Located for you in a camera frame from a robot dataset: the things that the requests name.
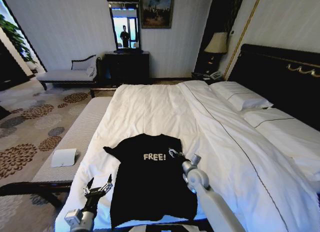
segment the headboard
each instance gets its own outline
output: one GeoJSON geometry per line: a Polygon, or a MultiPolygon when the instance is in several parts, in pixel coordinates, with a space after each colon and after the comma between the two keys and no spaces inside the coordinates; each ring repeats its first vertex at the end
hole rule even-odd
{"type": "Polygon", "coordinates": [[[320,53],[243,44],[228,81],[320,131],[320,53]]]}

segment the white bedsheet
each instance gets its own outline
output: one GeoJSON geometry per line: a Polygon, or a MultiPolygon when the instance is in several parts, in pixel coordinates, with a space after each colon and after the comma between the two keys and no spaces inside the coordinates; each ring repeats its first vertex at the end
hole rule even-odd
{"type": "MultiPolygon", "coordinates": [[[[120,162],[102,147],[113,148],[141,133],[181,139],[187,158],[197,152],[202,157],[200,169],[208,174],[210,185],[226,200],[246,231],[319,231],[318,197],[308,182],[270,142],[200,81],[122,85],[116,90],[56,218],[56,231],[69,231],[64,216],[69,210],[83,208],[86,199],[82,188],[93,176],[93,187],[103,185],[110,174],[115,182],[120,162]]],[[[113,190],[99,201],[95,229],[111,226],[112,194],[113,190]]],[[[177,219],[165,216],[163,221],[177,219]]],[[[146,222],[131,221],[123,226],[146,222]]]]}

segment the gold headboard ornament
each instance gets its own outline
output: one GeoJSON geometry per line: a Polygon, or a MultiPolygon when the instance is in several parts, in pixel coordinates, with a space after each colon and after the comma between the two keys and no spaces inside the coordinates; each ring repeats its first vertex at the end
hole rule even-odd
{"type": "Polygon", "coordinates": [[[316,70],[315,69],[311,69],[311,70],[308,70],[308,71],[303,71],[301,66],[299,66],[298,68],[291,68],[291,64],[290,63],[286,67],[290,71],[298,71],[300,74],[304,74],[304,75],[311,74],[313,77],[320,78],[320,74],[316,74],[316,70]]]}

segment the floor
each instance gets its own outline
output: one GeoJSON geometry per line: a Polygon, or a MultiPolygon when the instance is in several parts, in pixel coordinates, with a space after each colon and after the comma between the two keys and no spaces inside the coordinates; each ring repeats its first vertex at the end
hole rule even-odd
{"type": "MultiPolygon", "coordinates": [[[[157,81],[175,85],[181,80],[157,81]]],[[[52,86],[35,79],[0,91],[0,105],[12,112],[0,120],[0,186],[33,179],[91,99],[88,87],[52,86]]],[[[113,96],[112,91],[95,96],[113,96]]],[[[67,194],[58,194],[65,199],[67,194]]],[[[0,231],[53,232],[58,211],[38,195],[0,197],[0,231]]]]}

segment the white pillow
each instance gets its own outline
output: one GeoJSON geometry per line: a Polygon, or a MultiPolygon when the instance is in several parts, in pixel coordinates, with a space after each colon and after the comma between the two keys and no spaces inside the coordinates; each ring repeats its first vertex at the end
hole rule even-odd
{"type": "Polygon", "coordinates": [[[96,69],[96,65],[95,65],[95,63],[96,63],[96,60],[95,60],[95,56],[94,57],[92,57],[93,59],[92,59],[92,61],[91,61],[91,65],[86,69],[86,71],[85,71],[85,73],[89,76],[89,77],[91,77],[91,76],[93,76],[94,75],[94,73],[95,73],[95,69],[96,69]]]}
{"type": "Polygon", "coordinates": [[[250,111],[244,119],[268,139],[311,182],[320,182],[320,132],[276,108],[250,111]]]}
{"type": "Polygon", "coordinates": [[[267,99],[233,81],[222,81],[210,85],[211,89],[229,101],[237,111],[273,106],[267,99]]]}

